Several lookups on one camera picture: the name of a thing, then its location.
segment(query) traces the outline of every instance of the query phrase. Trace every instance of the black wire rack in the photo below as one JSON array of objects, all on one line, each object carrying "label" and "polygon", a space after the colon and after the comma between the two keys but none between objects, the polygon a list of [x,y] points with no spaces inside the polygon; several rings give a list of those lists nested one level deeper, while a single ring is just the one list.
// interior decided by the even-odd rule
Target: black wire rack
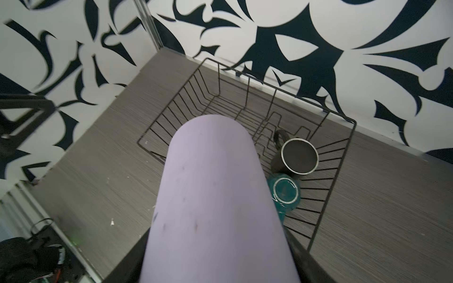
[{"label": "black wire rack", "polygon": [[[227,70],[234,72],[239,79],[221,74]],[[273,95],[250,86],[251,81],[272,90]],[[293,100],[292,103],[287,101],[288,98]],[[295,210],[287,213],[284,220],[284,226],[310,250],[356,121],[207,58],[142,134],[137,144],[164,164],[170,140],[178,128],[190,119],[206,114],[229,116],[247,129],[255,142],[266,177],[270,174],[270,161],[277,153],[272,139],[277,129],[285,129],[291,136],[309,140],[316,147],[319,166],[313,173],[299,179],[301,202]]]}]

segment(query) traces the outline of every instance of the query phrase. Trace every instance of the black mug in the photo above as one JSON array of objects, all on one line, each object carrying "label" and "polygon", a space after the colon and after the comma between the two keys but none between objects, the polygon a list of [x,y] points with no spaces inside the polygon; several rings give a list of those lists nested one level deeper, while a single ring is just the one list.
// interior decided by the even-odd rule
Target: black mug
[{"label": "black mug", "polygon": [[307,175],[313,172],[319,163],[316,148],[307,140],[300,138],[290,139],[284,129],[274,133],[274,144],[278,153],[270,162],[272,173],[284,173],[289,176]]}]

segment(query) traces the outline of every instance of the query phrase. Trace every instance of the gray countertop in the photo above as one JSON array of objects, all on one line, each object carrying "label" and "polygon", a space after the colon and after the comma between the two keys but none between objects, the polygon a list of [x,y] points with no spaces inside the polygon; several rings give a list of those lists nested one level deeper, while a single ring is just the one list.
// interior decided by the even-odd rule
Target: gray countertop
[{"label": "gray countertop", "polygon": [[[102,277],[151,224],[163,165],[137,139],[196,68],[159,51],[32,190]],[[338,282],[449,282],[452,199],[453,165],[356,133],[312,254]]]}]

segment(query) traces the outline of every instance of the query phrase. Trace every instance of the mug handle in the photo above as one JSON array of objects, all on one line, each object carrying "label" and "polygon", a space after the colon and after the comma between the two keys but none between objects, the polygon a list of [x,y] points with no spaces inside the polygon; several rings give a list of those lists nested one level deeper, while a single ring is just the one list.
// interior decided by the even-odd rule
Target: mug handle
[{"label": "mug handle", "polygon": [[276,130],[274,133],[274,144],[275,144],[275,148],[277,150],[280,150],[282,148],[282,145],[280,144],[280,140],[279,140],[279,135],[282,136],[283,143],[285,143],[286,141],[289,140],[289,135],[288,135],[287,131],[285,131],[284,129]]}]

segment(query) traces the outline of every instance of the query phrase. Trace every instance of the patterned wall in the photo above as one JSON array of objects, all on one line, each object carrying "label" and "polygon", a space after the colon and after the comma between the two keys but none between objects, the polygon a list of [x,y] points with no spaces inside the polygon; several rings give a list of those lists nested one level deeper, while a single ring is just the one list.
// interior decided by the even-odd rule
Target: patterned wall
[{"label": "patterned wall", "polygon": [[451,0],[153,0],[148,7],[165,46],[214,58],[453,163]]},{"label": "patterned wall", "polygon": [[[1,5],[0,93],[45,96],[56,110],[11,154],[0,153],[0,196],[42,177],[156,53],[132,0]],[[27,111],[2,113],[15,120]]]}]

